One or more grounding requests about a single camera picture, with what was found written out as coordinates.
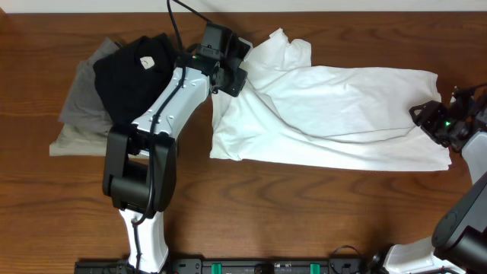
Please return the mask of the white t-shirt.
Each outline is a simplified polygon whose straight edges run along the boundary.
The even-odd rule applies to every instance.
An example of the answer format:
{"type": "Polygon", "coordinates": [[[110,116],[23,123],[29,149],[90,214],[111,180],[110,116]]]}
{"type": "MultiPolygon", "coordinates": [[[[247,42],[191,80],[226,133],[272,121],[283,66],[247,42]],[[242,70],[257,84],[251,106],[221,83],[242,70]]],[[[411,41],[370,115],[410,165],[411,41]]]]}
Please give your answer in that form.
{"type": "Polygon", "coordinates": [[[312,65],[311,45],[270,34],[243,63],[241,93],[213,96],[212,158],[373,171],[449,168],[409,109],[440,100],[432,72],[312,65]]]}

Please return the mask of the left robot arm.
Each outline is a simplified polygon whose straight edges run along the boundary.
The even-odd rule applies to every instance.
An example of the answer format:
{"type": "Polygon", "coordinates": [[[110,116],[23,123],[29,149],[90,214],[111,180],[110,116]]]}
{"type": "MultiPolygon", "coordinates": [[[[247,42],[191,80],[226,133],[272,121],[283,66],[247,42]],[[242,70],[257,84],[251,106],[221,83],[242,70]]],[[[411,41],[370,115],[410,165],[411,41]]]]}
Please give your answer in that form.
{"type": "Polygon", "coordinates": [[[236,97],[247,73],[240,67],[252,43],[233,38],[204,42],[184,53],[157,99],[128,125],[109,131],[102,189],[118,209],[129,236],[126,261],[100,273],[159,273],[169,255],[164,211],[176,186],[177,139],[193,112],[213,93],[236,97]]]}

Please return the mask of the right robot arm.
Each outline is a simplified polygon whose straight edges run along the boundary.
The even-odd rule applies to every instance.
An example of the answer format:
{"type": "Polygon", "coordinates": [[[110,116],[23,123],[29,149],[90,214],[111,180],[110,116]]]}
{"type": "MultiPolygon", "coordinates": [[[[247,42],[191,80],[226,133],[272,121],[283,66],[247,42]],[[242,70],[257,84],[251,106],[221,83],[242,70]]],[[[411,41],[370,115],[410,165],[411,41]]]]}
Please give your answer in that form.
{"type": "Polygon", "coordinates": [[[412,121],[432,140],[458,151],[472,186],[441,218],[431,237],[377,253],[372,273],[486,271],[486,101],[451,107],[431,100],[411,107],[412,121]]]}

